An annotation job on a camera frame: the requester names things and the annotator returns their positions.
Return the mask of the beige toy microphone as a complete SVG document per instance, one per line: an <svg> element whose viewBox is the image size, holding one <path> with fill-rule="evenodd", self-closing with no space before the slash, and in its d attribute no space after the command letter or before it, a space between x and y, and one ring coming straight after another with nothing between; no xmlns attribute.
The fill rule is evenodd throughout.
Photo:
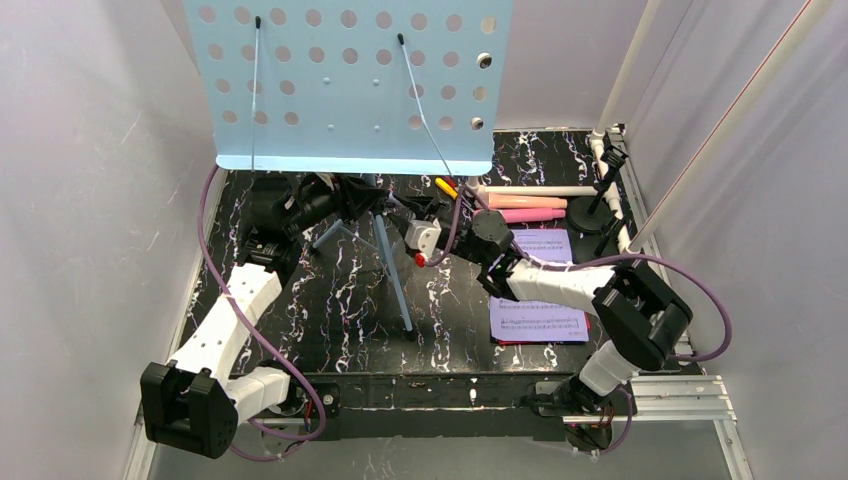
<svg viewBox="0 0 848 480"><path fill-rule="evenodd" d="M568 206L566 199L557 197L477 193L477 199L490 209L566 209Z"/></svg>

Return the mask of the pink toy microphone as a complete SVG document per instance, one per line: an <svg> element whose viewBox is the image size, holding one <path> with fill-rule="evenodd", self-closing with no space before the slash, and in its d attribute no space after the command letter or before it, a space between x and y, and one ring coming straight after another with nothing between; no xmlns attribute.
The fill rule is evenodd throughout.
<svg viewBox="0 0 848 480"><path fill-rule="evenodd" d="M507 225L550 222L566 217L566 210L557 208L497 209L496 213Z"/></svg>

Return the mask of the light blue music stand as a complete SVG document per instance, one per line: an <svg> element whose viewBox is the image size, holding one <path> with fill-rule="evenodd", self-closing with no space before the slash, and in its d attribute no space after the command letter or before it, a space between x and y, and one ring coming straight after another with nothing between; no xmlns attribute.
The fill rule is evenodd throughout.
<svg viewBox="0 0 848 480"><path fill-rule="evenodd" d="M492 166L509 1L187 1L226 170Z"/></svg>

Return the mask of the black round microphone stand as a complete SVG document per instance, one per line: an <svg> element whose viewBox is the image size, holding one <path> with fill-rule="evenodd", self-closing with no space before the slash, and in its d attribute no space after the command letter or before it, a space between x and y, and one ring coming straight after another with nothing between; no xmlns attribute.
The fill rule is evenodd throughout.
<svg viewBox="0 0 848 480"><path fill-rule="evenodd" d="M584 234L572 247L572 260L576 264L598 258L618 255L618 234L625 230L623 219L612 217L599 234Z"/></svg>

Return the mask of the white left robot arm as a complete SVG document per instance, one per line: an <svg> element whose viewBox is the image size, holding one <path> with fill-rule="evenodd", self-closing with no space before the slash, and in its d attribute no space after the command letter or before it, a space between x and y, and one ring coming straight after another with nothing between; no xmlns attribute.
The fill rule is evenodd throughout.
<svg viewBox="0 0 848 480"><path fill-rule="evenodd" d="M204 261L220 295L192 337L165 363L150 363L140 378L149 441L211 459L232 445L238 427L302 390L318 423L327 424L323 397L257 329L282 293L303 253L302 234L328 217L357 220L386 206L389 191L361 177L309 174L298 186L283 176L255 179L241 208L242 237L227 278L211 256Z"/></svg>

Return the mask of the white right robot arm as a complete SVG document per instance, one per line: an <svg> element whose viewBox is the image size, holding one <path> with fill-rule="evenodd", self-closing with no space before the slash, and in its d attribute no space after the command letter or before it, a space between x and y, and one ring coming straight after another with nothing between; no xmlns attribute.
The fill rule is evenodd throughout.
<svg viewBox="0 0 848 480"><path fill-rule="evenodd" d="M658 371L671 357L693 313L639 255L567 265L519 250L501 213L482 210L464 221L461 207L429 196L395 196L407 216L392 215L417 265L432 266L448 253L480 267L478 282L491 296L541 301L596 317L607 341L582 369L544 391L529 389L518 405L537 414L593 413L643 371Z"/></svg>

